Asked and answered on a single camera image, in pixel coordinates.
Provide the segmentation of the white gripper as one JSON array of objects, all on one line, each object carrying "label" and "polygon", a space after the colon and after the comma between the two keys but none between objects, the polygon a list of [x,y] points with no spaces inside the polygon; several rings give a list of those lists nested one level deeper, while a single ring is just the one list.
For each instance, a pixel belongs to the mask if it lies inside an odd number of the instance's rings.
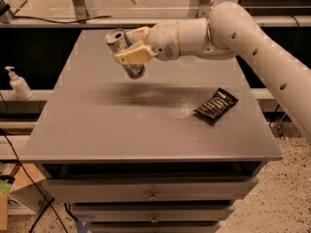
[{"label": "white gripper", "polygon": [[139,27],[126,31],[125,34],[131,46],[114,54],[120,65],[144,64],[153,57],[162,61],[180,57],[176,20],[162,21],[152,28]]}]

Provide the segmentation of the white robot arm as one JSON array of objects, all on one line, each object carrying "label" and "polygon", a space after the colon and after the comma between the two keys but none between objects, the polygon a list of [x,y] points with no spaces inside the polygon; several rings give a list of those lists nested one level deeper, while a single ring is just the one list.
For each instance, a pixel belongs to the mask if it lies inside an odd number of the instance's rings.
[{"label": "white robot arm", "polygon": [[114,53],[120,65],[184,55],[240,56],[254,70],[294,125],[311,140],[311,69],[269,38],[240,5],[223,2],[208,18],[167,20],[126,33],[131,45]]}]

